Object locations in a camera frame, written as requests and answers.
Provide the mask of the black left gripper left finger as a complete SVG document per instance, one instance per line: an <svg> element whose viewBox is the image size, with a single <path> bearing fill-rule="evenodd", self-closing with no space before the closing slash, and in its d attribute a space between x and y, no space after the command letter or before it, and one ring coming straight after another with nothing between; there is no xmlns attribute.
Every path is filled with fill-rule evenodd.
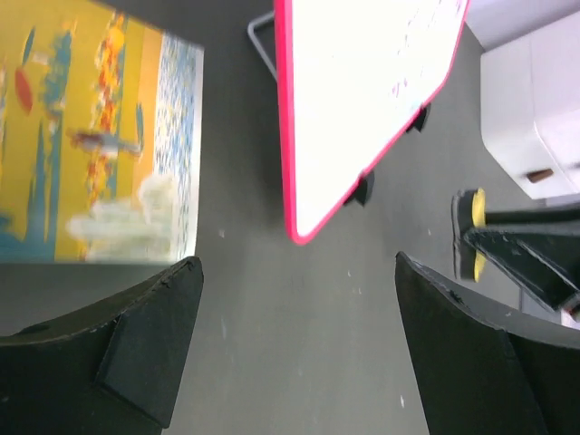
<svg viewBox="0 0 580 435"><path fill-rule="evenodd" d="M160 434L202 295L199 258L1 339L4 434Z"/></svg>

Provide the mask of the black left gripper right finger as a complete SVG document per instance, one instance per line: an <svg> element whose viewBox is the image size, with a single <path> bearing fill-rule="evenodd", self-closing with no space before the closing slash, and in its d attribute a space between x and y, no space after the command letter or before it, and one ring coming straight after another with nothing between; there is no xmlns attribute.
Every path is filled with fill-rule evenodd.
<svg viewBox="0 0 580 435"><path fill-rule="evenodd" d="M431 434L576 434L579 332L400 252L395 287Z"/></svg>

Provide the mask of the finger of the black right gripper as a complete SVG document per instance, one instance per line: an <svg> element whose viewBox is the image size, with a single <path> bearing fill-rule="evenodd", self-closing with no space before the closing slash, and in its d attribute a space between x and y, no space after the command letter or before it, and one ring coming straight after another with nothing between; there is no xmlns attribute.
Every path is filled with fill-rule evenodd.
<svg viewBox="0 0 580 435"><path fill-rule="evenodd" d="M579 311L579 234L570 227L473 228L464 241L551 311Z"/></svg>
<svg viewBox="0 0 580 435"><path fill-rule="evenodd" d="M488 211L485 215L485 222L487 226L557 224L577 221L579 215L578 206Z"/></svg>

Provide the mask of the pink framed whiteboard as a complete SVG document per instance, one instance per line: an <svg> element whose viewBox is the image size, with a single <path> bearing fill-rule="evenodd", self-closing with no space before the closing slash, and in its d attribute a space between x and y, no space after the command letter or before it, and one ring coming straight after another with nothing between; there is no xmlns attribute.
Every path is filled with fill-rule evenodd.
<svg viewBox="0 0 580 435"><path fill-rule="evenodd" d="M288 236L308 243L443 87L465 1L277 1Z"/></svg>

